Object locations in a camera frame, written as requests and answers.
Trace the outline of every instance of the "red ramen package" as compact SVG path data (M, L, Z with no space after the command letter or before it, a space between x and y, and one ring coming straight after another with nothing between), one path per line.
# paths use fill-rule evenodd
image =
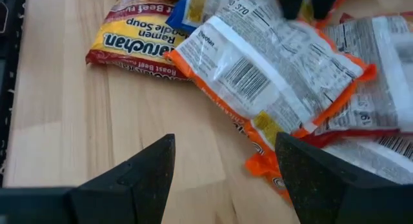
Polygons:
M413 134L413 13L347 21L325 33L340 51L376 64L378 76L305 141L323 147L342 136Z
M173 3L166 0L119 0L99 29L86 62L186 79L163 57L187 38L165 24L173 8Z
M248 169L271 180L281 177L277 132L313 132L375 75L319 30L286 21L276 0L232 0L167 57L243 126L261 153Z

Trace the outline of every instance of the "crinkled plastic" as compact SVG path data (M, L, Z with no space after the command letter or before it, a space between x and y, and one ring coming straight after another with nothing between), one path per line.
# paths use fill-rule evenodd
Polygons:
M330 144L324 150L395 183L413 183L411 137L345 138Z
M99 29L86 62L186 79L163 57L188 37L165 24L173 8L167 0L119 0Z
M172 28L192 33L230 0L179 0L166 21Z
M192 33L230 1L231 0L179 0L166 23L172 28ZM316 21L313 18L311 0L304 0L299 18L311 23L317 28L323 28L330 20L331 14L340 7L344 1L345 0L336 0L328 17L323 21Z
M313 132L357 82L376 73L374 65L336 52L319 30L285 21L276 0L232 0L166 56L242 125L259 151L247 168L287 200L274 153L277 132Z
M344 136L413 134L413 12L350 20L325 29L341 51L378 66L343 109L303 138L324 147Z

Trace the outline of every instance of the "white plastic wrapper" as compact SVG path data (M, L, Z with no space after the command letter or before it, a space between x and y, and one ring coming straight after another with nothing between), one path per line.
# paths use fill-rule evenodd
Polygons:
M413 133L413 29L409 25L407 17L395 15L325 29L341 51L376 64L378 76L359 85L351 102L316 135L346 130Z
M325 147L324 150L394 183L413 183L411 137L347 138Z
M276 0L231 0L167 58L243 126L261 155L246 166L257 176L265 171L267 179L281 177L278 132L313 132L375 74L319 30L285 20Z

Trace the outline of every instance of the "orange object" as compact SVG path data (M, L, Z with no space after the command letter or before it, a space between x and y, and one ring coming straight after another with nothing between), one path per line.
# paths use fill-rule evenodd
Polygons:
M279 181L277 132L311 133L348 101L357 82L372 79L376 68L338 53L308 24L285 22L271 12L277 7L261 15L267 5L277 3L233 0L166 56L243 126L261 153L247 161L251 173ZM250 12L260 19L251 21ZM285 189L276 189L288 197Z

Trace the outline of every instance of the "wooden table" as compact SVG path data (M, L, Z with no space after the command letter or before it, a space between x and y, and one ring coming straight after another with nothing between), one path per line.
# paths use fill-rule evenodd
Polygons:
M405 11L412 1L350 0L335 19ZM27 0L5 186L80 185L175 133L164 223L298 223L248 175L254 148L193 84L85 66L114 2Z

